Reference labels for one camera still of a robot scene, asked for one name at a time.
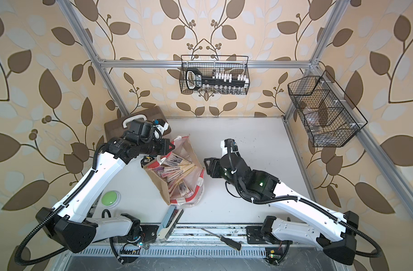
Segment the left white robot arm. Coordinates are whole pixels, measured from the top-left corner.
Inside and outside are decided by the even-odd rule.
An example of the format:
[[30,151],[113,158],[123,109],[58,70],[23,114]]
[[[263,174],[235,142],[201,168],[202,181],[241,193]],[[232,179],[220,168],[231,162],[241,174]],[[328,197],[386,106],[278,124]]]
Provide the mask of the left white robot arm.
[[[14,261],[18,265],[34,265],[66,250],[78,253],[91,243],[113,237],[136,241],[141,237],[140,221],[127,213],[119,216],[89,219],[87,214],[109,182],[130,161],[140,155],[164,156],[174,150],[170,139],[163,138],[169,124],[163,119],[133,119],[122,137],[114,137],[100,145],[87,175],[52,208],[42,208],[36,215],[39,224],[18,246]],[[23,250],[43,229],[62,248],[38,259],[25,260]]]

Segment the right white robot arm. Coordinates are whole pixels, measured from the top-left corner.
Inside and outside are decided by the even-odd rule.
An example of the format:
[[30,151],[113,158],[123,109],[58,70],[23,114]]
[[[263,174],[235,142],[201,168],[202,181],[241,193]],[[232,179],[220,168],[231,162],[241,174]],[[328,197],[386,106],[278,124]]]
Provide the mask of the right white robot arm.
[[210,177],[224,179],[235,187],[238,198],[250,204],[270,205],[300,219],[280,222],[275,216],[267,216],[261,228],[265,242],[307,243],[344,265],[352,265],[356,256],[383,256],[380,245],[359,230],[359,216],[354,212],[330,210],[295,192],[277,177],[251,169],[234,139],[223,140],[221,149],[221,158],[204,159]]

